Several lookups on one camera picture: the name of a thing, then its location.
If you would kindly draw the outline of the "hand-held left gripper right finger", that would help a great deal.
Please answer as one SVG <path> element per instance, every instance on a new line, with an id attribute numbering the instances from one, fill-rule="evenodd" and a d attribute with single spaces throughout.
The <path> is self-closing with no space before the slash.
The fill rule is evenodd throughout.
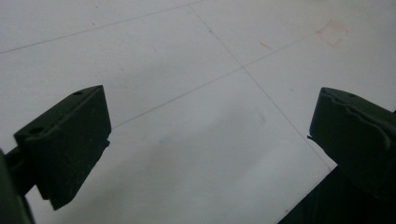
<path id="1" fill-rule="evenodd" d="M 359 188 L 380 200 L 396 200 L 396 112 L 323 88 L 309 133 Z"/>

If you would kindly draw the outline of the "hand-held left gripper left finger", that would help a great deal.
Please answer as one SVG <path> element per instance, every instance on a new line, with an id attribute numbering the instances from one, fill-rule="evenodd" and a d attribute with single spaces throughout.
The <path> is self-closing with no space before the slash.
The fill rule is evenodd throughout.
<path id="1" fill-rule="evenodd" d="M 110 134 L 104 87 L 71 93 L 14 134 L 20 192 L 37 186 L 53 209 L 67 205 L 109 146 Z"/>

